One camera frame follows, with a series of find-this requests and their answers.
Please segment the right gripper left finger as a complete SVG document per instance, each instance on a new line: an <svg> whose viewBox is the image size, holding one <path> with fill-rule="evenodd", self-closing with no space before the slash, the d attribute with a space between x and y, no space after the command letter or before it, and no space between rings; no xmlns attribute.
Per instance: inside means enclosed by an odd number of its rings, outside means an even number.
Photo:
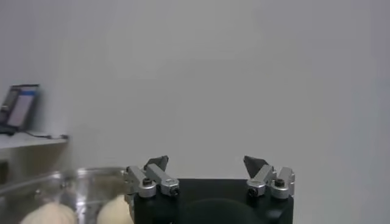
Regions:
<svg viewBox="0 0 390 224"><path fill-rule="evenodd" d="M180 182L165 172L168 161L169 157L163 155L149 159L143 168L126 167L123 177L127 200L133 195L138 195L141 198L152 198L157 195L157 192L168 197L178 197Z"/></svg>

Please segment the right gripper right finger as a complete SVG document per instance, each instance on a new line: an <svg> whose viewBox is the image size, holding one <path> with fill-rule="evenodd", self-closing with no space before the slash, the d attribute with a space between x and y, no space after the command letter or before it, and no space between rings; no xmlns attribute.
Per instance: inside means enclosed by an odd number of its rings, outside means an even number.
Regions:
<svg viewBox="0 0 390 224"><path fill-rule="evenodd" d="M250 197L261 197L269 189L271 196L278 200L286 200L295 193L295 173L289 167L282 167L279 172L264 159L244 156L244 165L249 174L246 181L247 193Z"/></svg>

